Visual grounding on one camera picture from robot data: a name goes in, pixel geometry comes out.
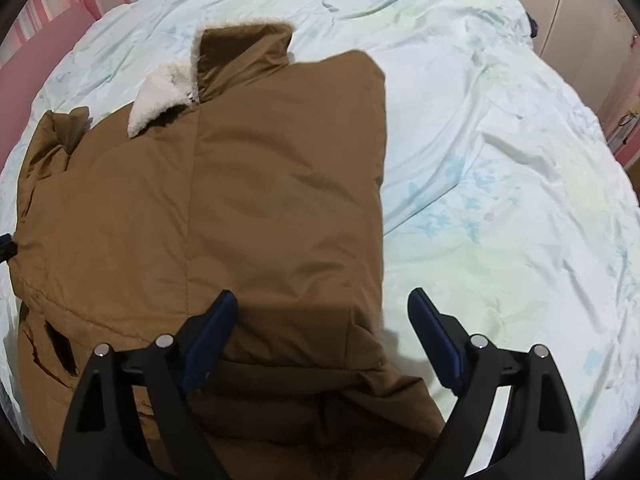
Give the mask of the brown jacket with fleece collar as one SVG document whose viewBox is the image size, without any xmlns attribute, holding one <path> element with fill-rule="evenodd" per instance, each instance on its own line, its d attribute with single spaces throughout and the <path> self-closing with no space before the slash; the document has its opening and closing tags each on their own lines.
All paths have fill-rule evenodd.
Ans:
<svg viewBox="0 0 640 480">
<path fill-rule="evenodd" d="M 186 64 L 91 125 L 44 113 L 17 180 L 18 376 L 58 456 L 81 369 L 233 292 L 239 319 L 189 402 L 235 479 L 408 479 L 442 430 L 424 381 L 378 341 L 382 70 L 314 63 L 283 23 L 203 30 Z"/>
</svg>

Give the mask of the pale floral white duvet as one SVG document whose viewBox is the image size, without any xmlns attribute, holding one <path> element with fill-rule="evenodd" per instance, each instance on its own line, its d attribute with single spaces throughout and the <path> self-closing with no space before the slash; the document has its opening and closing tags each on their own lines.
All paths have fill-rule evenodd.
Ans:
<svg viewBox="0 0 640 480">
<path fill-rule="evenodd" d="M 530 45 L 518 0 L 138 0 L 96 22 L 41 86 L 1 173 L 1 229 L 47 110 L 101 120 L 205 25 L 291 23 L 297 61 L 367 52 L 384 70 L 382 344 L 449 414 L 409 324 L 422 287 L 506 348 L 548 346 L 595 476 L 639 411 L 639 206 L 600 124 Z"/>
</svg>

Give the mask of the white wardrobe with red decals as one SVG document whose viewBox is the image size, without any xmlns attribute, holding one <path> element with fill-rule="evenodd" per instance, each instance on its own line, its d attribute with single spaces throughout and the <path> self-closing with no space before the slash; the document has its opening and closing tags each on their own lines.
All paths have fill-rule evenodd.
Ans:
<svg viewBox="0 0 640 480">
<path fill-rule="evenodd" d="M 618 0 L 520 0 L 538 26 L 535 52 L 600 118 L 634 84 L 637 31 Z"/>
</svg>

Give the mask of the pink bed sheet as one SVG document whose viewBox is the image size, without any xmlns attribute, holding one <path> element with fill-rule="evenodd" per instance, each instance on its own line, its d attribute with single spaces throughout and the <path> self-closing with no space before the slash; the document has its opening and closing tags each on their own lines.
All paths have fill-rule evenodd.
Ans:
<svg viewBox="0 0 640 480">
<path fill-rule="evenodd" d="M 32 101 L 62 58 L 94 23 L 76 3 L 32 36 L 1 69 L 0 162 L 6 159 L 26 128 Z"/>
</svg>

